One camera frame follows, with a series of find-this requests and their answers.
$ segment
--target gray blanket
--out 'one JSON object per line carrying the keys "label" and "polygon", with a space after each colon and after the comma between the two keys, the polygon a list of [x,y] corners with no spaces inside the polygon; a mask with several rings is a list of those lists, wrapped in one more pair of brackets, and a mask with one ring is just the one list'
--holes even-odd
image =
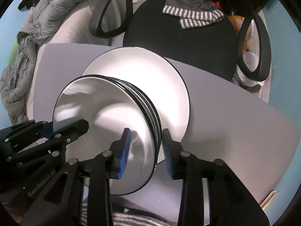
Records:
{"label": "gray blanket", "polygon": [[58,31],[70,10],[81,1],[40,0],[24,22],[17,35],[16,60],[4,69],[0,81],[2,103],[12,124],[28,120],[25,100],[36,66],[37,46]]}

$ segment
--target black chair armrest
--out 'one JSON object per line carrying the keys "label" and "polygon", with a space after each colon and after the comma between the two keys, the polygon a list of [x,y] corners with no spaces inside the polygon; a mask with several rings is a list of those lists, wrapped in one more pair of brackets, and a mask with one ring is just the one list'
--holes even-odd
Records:
{"label": "black chair armrest", "polygon": [[[250,71],[243,61],[243,43],[246,38],[246,33],[251,24],[252,19],[254,19],[258,36],[259,36],[259,62],[258,66],[254,71]],[[242,71],[242,73],[248,77],[249,79],[257,82],[262,82],[267,79],[270,68],[271,68],[271,45],[270,39],[268,37],[268,32],[266,30],[265,24],[263,23],[260,16],[252,12],[249,16],[247,16],[240,29],[240,33],[238,36],[238,67]]]}
{"label": "black chair armrest", "polygon": [[93,13],[89,22],[89,32],[99,38],[111,38],[125,32],[132,16],[133,16],[133,0],[125,0],[126,10],[124,21],[121,22],[120,27],[112,31],[104,32],[101,28],[102,19],[106,13],[106,10],[112,0],[100,0]]}

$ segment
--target blue wall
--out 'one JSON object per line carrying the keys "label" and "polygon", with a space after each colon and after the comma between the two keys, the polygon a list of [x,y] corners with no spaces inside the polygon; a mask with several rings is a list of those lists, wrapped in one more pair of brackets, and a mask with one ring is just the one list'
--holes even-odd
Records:
{"label": "blue wall", "polygon": [[[14,39],[22,28],[27,11],[19,11],[18,5],[22,0],[14,0],[0,19],[0,73],[7,65],[7,60]],[[11,126],[8,114],[0,104],[0,129]]]}
{"label": "blue wall", "polygon": [[[269,104],[301,130],[301,34],[278,0],[263,9],[272,49]],[[301,183],[301,144],[276,187],[276,199],[265,210],[271,225],[285,211]]]}

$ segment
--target gray table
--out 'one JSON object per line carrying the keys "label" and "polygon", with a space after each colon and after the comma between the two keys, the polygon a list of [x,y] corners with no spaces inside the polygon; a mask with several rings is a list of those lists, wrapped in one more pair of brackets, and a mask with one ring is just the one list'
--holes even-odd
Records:
{"label": "gray table", "polygon": [[[52,121],[62,89],[109,49],[49,44],[37,73],[34,119]],[[183,148],[201,159],[225,160],[261,202],[288,168],[298,145],[299,130],[283,114],[236,85],[181,62],[170,62],[182,75],[191,99],[191,119]],[[163,162],[144,188],[113,200],[177,221],[181,188],[181,181],[168,178]]]}

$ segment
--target plate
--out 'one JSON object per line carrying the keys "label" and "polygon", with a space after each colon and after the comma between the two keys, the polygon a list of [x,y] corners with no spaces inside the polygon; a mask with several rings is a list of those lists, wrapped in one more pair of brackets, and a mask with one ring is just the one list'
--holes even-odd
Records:
{"label": "plate", "polygon": [[133,193],[151,178],[159,146],[154,142],[147,113],[132,93],[104,76],[82,76],[61,92],[54,109],[54,131],[74,121],[89,122],[88,132],[67,146],[66,160],[94,158],[119,140],[126,127],[131,130],[128,162],[121,180],[111,180],[113,195]]}
{"label": "plate", "polygon": [[[189,94],[182,76],[165,58],[139,47],[115,48],[97,57],[83,73],[89,74],[114,77],[141,89],[156,107],[162,129],[182,141],[189,123]],[[163,160],[160,148],[158,163]]]}
{"label": "plate", "polygon": [[134,85],[122,81],[116,78],[113,78],[115,81],[118,81],[121,85],[123,85],[125,88],[127,88],[140,102],[140,104],[144,107],[145,112],[147,113],[147,118],[150,119],[152,123],[152,129],[155,132],[156,135],[156,141],[158,144],[158,147],[160,147],[161,140],[162,140],[162,127],[161,127],[161,121],[158,115],[158,112],[154,106],[154,104],[151,102],[151,100],[147,97],[147,95],[142,92],[139,88],[135,87]]}

